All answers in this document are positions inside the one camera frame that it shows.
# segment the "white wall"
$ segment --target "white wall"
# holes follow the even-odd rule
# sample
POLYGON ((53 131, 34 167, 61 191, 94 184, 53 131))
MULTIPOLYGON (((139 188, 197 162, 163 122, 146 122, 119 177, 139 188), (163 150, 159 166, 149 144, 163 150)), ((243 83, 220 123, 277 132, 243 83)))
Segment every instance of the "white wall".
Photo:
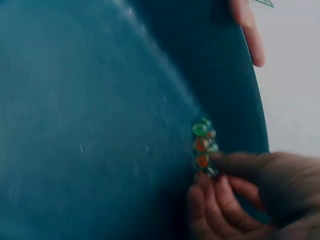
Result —
POLYGON ((256 68, 270 149, 320 156, 320 0, 250 0, 266 51, 256 68))

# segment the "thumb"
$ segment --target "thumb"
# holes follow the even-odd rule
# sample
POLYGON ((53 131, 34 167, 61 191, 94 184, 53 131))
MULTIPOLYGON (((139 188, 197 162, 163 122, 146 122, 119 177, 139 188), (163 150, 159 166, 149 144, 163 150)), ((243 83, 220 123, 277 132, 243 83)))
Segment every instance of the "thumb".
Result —
POLYGON ((211 153, 210 161, 220 171, 238 178, 245 179, 253 184, 258 184, 258 177, 267 165, 279 158, 282 153, 233 153, 221 155, 220 153, 211 153))

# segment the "finger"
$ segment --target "finger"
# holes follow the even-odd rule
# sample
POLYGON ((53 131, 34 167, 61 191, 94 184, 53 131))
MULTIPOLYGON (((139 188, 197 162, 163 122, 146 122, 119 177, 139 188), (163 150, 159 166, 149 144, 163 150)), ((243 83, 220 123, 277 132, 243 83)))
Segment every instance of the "finger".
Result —
POLYGON ((236 199, 226 175, 214 181, 215 198, 225 219, 237 229, 247 233, 261 228, 263 225, 250 217, 236 199))
POLYGON ((229 0, 228 3, 234 20, 242 26, 253 64, 262 67, 266 63, 266 55, 249 0, 229 0))
POLYGON ((239 177, 256 184, 258 178, 264 169, 277 160, 277 155, 273 154, 249 154, 249 153, 233 153, 223 157, 212 153, 210 161, 222 172, 239 177))
POLYGON ((240 236, 241 232, 232 227, 220 211, 216 201, 212 180, 208 177, 201 177, 198 180, 198 184, 200 184, 204 192, 204 213, 213 232, 222 238, 240 236))
POLYGON ((193 185, 187 194, 187 211, 191 235, 196 240, 219 240, 210 229, 205 216, 204 193, 200 186, 193 185))
POLYGON ((252 10, 249 0, 228 0, 229 9, 233 19, 243 27, 253 26, 252 10))
POLYGON ((266 55, 264 50, 264 44, 258 31, 256 21, 253 19, 253 26, 242 27, 242 30, 246 43, 248 45, 248 49, 253 64, 257 67, 263 67, 266 64, 266 55))
POLYGON ((266 212, 259 196, 259 188, 256 185, 234 176, 229 176, 228 180, 233 191, 244 197, 257 209, 266 212))

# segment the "fingernail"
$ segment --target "fingernail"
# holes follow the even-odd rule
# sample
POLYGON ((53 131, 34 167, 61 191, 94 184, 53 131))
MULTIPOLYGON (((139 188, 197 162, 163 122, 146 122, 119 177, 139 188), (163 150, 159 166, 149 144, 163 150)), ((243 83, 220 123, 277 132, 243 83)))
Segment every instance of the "fingernail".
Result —
POLYGON ((243 21, 246 27, 253 27, 253 14, 249 5, 243 8, 243 21))

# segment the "green bead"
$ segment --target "green bead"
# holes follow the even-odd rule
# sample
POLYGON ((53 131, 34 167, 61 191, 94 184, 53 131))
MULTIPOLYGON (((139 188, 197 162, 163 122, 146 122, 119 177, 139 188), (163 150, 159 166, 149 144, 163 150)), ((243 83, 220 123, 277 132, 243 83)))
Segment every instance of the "green bead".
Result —
POLYGON ((219 146, 216 143, 213 143, 208 149, 208 152, 218 152, 219 151, 219 146))
POLYGON ((208 129, 210 129, 212 127, 211 120, 206 117, 202 117, 201 122, 205 123, 207 125, 208 129))
POLYGON ((205 136, 208 130, 208 126, 203 123, 196 123, 192 126, 192 132, 197 136, 205 136))
POLYGON ((206 175, 207 175, 208 177, 210 177, 210 178, 211 178, 211 177, 215 177, 215 176, 218 175, 218 171, 217 171, 216 169, 212 168, 212 167, 208 167, 208 168, 206 169, 205 173, 206 173, 206 175))

